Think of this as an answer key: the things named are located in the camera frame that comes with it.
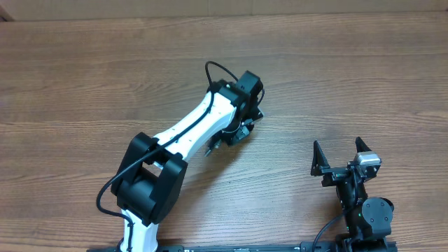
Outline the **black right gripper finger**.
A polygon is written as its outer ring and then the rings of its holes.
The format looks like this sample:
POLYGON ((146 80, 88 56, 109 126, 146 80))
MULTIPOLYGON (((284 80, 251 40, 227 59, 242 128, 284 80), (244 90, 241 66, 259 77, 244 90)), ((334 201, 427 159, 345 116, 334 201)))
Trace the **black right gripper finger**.
POLYGON ((317 140, 313 143, 313 160, 311 164, 311 175, 322 176, 328 172, 330 165, 323 154, 323 151, 317 140))
POLYGON ((367 146, 367 144, 359 136, 356 137, 355 145, 356 145, 356 152, 357 153, 370 152, 371 151, 371 149, 367 146))

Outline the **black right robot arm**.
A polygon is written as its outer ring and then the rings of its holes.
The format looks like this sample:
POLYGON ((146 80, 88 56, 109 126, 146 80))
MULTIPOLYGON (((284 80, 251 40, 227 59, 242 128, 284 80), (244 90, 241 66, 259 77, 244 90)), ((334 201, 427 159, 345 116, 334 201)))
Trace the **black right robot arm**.
POLYGON ((394 252, 398 247, 391 234, 394 205, 384 197, 369 197, 365 182, 377 176, 382 159, 357 137, 356 155, 344 167, 331 167, 318 143, 313 145, 311 175, 323 178, 323 187, 334 186, 342 213, 330 220, 315 236, 311 251, 394 252), (344 219, 347 232, 334 241, 320 241, 335 222, 344 219))

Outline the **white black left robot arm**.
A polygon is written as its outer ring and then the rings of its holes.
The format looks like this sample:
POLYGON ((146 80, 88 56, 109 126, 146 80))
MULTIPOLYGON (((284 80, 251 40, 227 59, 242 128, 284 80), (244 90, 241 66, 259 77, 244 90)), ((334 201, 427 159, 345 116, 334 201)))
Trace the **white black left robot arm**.
POLYGON ((156 251, 158 225, 179 198, 190 158, 205 144, 213 150, 246 138, 263 118, 260 77, 246 71, 236 82, 213 82, 201 103, 169 129, 129 143, 111 184, 125 219, 118 251, 156 251))

